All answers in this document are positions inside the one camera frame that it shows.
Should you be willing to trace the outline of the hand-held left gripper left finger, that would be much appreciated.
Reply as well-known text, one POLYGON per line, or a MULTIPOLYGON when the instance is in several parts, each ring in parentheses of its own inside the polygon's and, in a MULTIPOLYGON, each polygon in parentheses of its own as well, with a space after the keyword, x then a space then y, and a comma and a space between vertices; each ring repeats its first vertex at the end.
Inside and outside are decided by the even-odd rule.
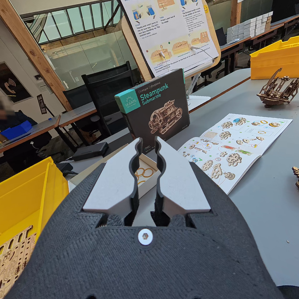
POLYGON ((142 145, 142 138, 136 138, 106 162, 83 206, 84 211, 117 214, 124 218, 125 226, 133 224, 139 207, 135 172, 140 166, 142 145))

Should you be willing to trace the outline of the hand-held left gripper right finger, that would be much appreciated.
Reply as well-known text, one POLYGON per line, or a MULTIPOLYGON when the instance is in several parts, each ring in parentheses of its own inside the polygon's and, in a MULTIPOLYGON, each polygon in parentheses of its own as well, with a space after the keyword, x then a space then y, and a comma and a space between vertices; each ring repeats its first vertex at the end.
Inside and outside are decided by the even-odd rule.
POLYGON ((160 137, 155 137, 157 167, 161 172, 156 184, 155 225, 168 225, 179 214, 209 212, 211 207, 188 162, 160 137))

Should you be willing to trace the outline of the yellow plastic bin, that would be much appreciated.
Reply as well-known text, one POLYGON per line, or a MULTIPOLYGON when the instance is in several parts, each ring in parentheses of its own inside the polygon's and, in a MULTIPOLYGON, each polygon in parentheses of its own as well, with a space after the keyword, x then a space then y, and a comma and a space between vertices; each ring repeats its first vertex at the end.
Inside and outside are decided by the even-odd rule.
POLYGON ((37 239, 48 220, 69 194, 67 180, 52 158, 10 177, 0 184, 1 246, 28 226, 37 239))
POLYGON ((299 36, 288 41, 279 40, 251 56, 251 80, 270 79, 277 69, 278 76, 299 77, 299 36))

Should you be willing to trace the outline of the neighbouring wood-edged desk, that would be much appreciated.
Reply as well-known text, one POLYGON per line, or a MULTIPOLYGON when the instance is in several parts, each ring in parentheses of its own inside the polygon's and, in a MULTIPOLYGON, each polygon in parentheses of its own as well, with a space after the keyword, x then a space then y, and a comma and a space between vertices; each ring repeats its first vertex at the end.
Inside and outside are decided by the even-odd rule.
POLYGON ((77 148, 73 145, 73 143, 64 135, 64 133, 60 130, 69 124, 73 124, 74 122, 90 116, 95 113, 97 110, 92 103, 86 104, 82 107, 76 108, 65 114, 58 115, 52 117, 50 120, 43 121, 37 125, 34 125, 32 129, 26 133, 21 135, 18 138, 14 138, 11 141, 6 141, 0 146, 0 153, 7 151, 19 144, 24 143, 25 141, 31 140, 34 137, 37 137, 45 132, 48 132, 52 129, 61 136, 62 140, 67 144, 67 146, 73 151, 76 152, 77 148))

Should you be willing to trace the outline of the adjoining grey desk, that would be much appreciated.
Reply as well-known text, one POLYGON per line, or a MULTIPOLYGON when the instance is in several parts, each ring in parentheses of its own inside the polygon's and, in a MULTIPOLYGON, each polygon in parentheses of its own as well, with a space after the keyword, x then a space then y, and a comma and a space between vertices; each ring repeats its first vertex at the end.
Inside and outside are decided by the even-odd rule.
POLYGON ((199 109, 205 104, 220 97, 221 95, 232 90, 233 88, 241 85, 242 83, 246 82, 250 78, 251 78, 250 68, 239 69, 209 84, 208 86, 205 86, 200 90, 192 93, 191 94, 192 96, 210 97, 210 99, 206 100, 205 102, 201 101, 199 104, 191 104, 191 107, 193 107, 193 109, 189 108, 189 113, 199 109))

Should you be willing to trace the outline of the white cardboard tray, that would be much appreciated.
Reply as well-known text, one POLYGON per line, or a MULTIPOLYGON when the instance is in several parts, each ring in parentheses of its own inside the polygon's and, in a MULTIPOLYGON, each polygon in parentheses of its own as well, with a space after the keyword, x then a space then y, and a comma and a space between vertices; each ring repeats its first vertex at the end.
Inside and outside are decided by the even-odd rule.
MULTIPOLYGON (((68 182, 69 192, 71 192, 85 177, 87 177, 91 172, 93 172, 101 163, 107 162, 111 157, 113 157, 116 153, 121 151, 127 145, 128 144, 123 145, 113 153, 107 155, 105 158, 99 160, 87 169, 83 170, 81 173, 71 178, 68 182)), ((149 190, 151 190, 156 185, 157 178, 160 175, 160 171, 157 168, 156 162, 154 162, 152 159, 150 159, 144 154, 141 154, 139 156, 139 164, 139 168, 146 169, 150 167, 156 171, 155 174, 153 174, 153 176, 151 176, 146 182, 144 182, 141 185, 138 185, 139 199, 141 199, 142 196, 144 196, 149 190)))

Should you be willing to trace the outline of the black power adapter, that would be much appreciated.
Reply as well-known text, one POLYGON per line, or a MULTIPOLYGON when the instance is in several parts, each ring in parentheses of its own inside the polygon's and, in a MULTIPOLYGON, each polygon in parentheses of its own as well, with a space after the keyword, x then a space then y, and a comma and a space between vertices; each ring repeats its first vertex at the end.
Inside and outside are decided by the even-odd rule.
POLYGON ((83 148, 77 149, 77 151, 68 160, 80 161, 84 159, 90 159, 97 156, 102 156, 106 153, 108 149, 108 143, 102 142, 83 148))

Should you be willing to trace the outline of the instruction booklet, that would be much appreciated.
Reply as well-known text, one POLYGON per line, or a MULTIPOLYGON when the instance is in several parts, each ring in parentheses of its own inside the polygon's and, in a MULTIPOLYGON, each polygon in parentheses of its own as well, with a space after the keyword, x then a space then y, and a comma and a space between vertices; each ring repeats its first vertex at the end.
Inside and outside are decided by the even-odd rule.
POLYGON ((178 150, 229 194, 291 119, 228 114, 178 150))

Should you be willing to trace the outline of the black office chair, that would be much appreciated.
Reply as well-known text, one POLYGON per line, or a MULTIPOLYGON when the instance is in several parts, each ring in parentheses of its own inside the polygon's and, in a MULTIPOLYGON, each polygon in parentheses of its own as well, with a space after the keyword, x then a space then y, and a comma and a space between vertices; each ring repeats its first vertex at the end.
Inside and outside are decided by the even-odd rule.
POLYGON ((99 116, 99 130, 107 138, 127 127, 115 100, 115 95, 135 86, 129 61, 125 64, 93 74, 83 74, 82 79, 99 116))

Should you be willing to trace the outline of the black kit box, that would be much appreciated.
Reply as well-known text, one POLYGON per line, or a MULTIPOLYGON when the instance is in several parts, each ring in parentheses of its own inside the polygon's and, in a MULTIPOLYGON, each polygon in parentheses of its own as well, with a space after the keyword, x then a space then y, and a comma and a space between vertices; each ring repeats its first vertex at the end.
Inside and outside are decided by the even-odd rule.
POLYGON ((120 92, 115 100, 132 138, 143 139, 143 154, 155 148, 155 136, 166 141, 190 124, 183 69, 120 92))

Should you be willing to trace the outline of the small marker tag poster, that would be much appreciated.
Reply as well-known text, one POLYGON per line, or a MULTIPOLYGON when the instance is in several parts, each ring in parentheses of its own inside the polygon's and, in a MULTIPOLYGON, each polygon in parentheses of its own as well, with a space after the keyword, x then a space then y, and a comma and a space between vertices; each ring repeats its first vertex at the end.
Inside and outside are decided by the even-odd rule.
POLYGON ((47 108, 43 100, 42 94, 37 95, 38 104, 40 107, 41 114, 47 114, 47 108))

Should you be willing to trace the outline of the blue plastic bin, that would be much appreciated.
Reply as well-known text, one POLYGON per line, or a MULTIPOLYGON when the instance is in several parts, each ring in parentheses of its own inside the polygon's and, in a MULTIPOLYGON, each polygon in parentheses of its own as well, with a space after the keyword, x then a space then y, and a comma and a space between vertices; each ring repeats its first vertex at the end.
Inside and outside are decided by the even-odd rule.
POLYGON ((13 128, 8 128, 1 132, 1 135, 4 136, 8 140, 12 140, 17 138, 23 134, 26 134, 28 131, 32 129, 32 125, 29 121, 25 121, 20 125, 17 125, 13 128))

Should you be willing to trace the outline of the wooden model assembly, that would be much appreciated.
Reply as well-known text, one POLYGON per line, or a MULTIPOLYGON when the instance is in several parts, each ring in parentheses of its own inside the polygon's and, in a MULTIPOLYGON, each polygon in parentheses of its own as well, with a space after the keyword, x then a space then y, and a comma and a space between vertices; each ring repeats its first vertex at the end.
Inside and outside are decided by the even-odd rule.
POLYGON ((278 83, 278 78, 275 78, 275 76, 281 70, 282 68, 279 68, 269 79, 268 83, 262 87, 260 93, 257 94, 262 103, 265 104, 266 108, 284 103, 290 103, 298 93, 299 78, 293 79, 286 89, 284 91, 282 90, 283 85, 290 80, 290 77, 281 77, 281 82, 278 83))

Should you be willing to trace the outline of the stack of white boxes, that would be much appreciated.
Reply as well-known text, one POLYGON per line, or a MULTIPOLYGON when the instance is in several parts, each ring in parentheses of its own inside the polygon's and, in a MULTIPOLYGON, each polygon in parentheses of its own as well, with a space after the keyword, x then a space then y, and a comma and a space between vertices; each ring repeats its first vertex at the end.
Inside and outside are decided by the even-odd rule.
POLYGON ((235 39, 245 39, 262 34, 270 29, 273 11, 248 19, 227 29, 227 43, 235 39))

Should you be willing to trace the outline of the wall phone sign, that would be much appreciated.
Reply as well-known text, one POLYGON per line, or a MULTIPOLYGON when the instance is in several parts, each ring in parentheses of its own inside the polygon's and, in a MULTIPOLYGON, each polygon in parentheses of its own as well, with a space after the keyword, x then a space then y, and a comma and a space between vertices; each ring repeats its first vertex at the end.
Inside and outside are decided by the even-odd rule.
POLYGON ((0 63, 0 88, 13 103, 32 98, 5 62, 0 63))

